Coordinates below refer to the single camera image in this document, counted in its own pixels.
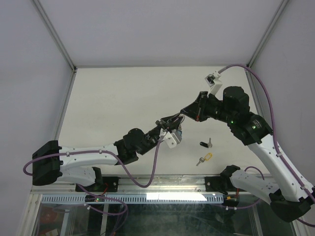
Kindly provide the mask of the large keyring with coloured keys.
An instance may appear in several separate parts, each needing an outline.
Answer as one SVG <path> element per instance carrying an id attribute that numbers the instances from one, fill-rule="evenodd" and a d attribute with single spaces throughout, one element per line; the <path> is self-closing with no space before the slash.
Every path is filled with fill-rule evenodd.
<path id="1" fill-rule="evenodd" d="M 182 123 L 184 120 L 185 116 L 179 115 L 174 121 L 174 128 L 172 129 L 172 132 L 176 135 L 179 141 L 182 140 Z"/>

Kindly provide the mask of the key with black tag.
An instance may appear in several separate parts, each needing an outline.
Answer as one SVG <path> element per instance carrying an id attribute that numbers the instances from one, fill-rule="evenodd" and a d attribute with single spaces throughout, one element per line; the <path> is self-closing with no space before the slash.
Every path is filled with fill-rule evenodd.
<path id="1" fill-rule="evenodd" d="M 211 138 L 209 138 L 208 142 L 200 142 L 199 143 L 202 147 L 205 147 L 205 148 L 211 148 L 213 145 L 212 145 L 212 142 L 211 142 Z"/>

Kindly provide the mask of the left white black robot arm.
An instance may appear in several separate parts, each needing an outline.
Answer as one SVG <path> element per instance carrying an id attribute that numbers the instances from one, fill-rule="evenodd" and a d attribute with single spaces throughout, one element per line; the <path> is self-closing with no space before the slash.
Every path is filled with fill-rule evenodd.
<path id="1" fill-rule="evenodd" d="M 122 139 L 101 147 L 62 147 L 57 140 L 48 141 L 32 155 L 32 183 L 45 186 L 65 181 L 97 191 L 103 186 L 99 165 L 126 166 L 153 149 L 158 152 L 162 142 L 174 148 L 182 140 L 183 120 L 180 114 L 161 118 L 147 133 L 134 128 Z"/>

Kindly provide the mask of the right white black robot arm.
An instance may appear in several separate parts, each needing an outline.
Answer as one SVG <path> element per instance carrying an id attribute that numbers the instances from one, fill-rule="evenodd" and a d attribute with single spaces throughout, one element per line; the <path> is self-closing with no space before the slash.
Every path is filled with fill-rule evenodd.
<path id="1" fill-rule="evenodd" d="M 223 90 L 223 99 L 201 91 L 196 100 L 181 114 L 203 122 L 213 118 L 227 124 L 231 133 L 247 146 L 264 164 L 275 183 L 246 173 L 235 165 L 220 173 L 221 192 L 234 187 L 250 192 L 268 203 L 281 220 L 292 222 L 306 214 L 313 205 L 315 187 L 293 166 L 291 161 L 274 144 L 273 130 L 259 115 L 250 112 L 249 96 L 241 87 Z"/>

